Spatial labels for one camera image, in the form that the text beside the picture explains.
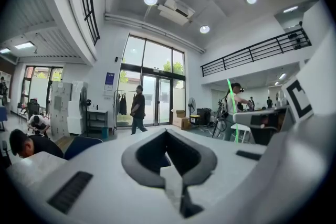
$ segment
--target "trash bin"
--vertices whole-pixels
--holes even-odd
[[[103,139],[109,138],[109,128],[108,127],[103,127],[101,129],[101,136]]]

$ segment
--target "balcony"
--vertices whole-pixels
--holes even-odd
[[[208,76],[217,72],[235,68],[247,63],[262,60],[278,54],[285,54],[311,46],[305,31],[300,28],[286,34],[267,39],[229,55],[202,65],[202,75]]]

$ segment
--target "black t-shirt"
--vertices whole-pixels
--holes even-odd
[[[48,138],[40,135],[31,135],[29,138],[34,143],[34,154],[45,151],[56,157],[63,158],[62,150]]]
[[[133,98],[132,109],[135,105],[139,105],[139,108],[134,113],[134,118],[144,119],[145,118],[145,96],[142,93],[137,94]]]

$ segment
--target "person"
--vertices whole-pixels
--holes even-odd
[[[253,97],[250,97],[250,100],[249,100],[251,103],[252,103],[252,111],[254,111],[254,101],[253,101]]]
[[[268,97],[268,99],[267,99],[267,108],[271,109],[272,105],[273,105],[272,99],[270,97]]]
[[[145,96],[142,94],[143,88],[141,85],[137,86],[136,96],[133,98],[131,116],[133,116],[132,122],[132,134],[135,134],[137,127],[146,132],[147,129],[143,126],[143,119],[145,114]]]
[[[242,87],[240,86],[239,83],[232,83],[231,88],[233,91],[233,98],[234,98],[235,103],[233,104],[232,97],[230,96],[230,91],[228,91],[225,97],[225,102],[226,102],[227,112],[228,112],[228,116],[225,119],[226,129],[224,131],[224,136],[223,136],[223,140],[225,141],[230,141],[231,134],[233,132],[233,130],[231,129],[231,126],[235,124],[235,122],[233,121],[233,114],[235,113],[234,107],[236,108],[236,111],[237,111],[238,103],[247,104],[248,106],[252,106],[251,102],[239,97],[238,94],[242,90]]]
[[[0,105],[7,105],[7,85],[4,77],[0,78]]]
[[[46,138],[49,138],[47,135],[47,130],[50,128],[49,122],[41,115],[33,115],[30,117],[27,122],[29,128],[35,131],[36,135],[44,134]]]
[[[11,132],[9,143],[14,156],[18,154],[21,158],[27,158],[42,151],[63,158],[62,150],[50,139],[40,135],[27,136],[19,129]]]

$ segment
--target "hanging clothes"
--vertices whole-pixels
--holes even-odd
[[[121,97],[121,95],[118,93],[117,94],[117,100],[115,102],[116,116],[119,114],[119,111],[120,111],[120,97]]]
[[[120,100],[120,110],[121,115],[127,115],[127,103],[126,103],[126,94],[123,93]]]

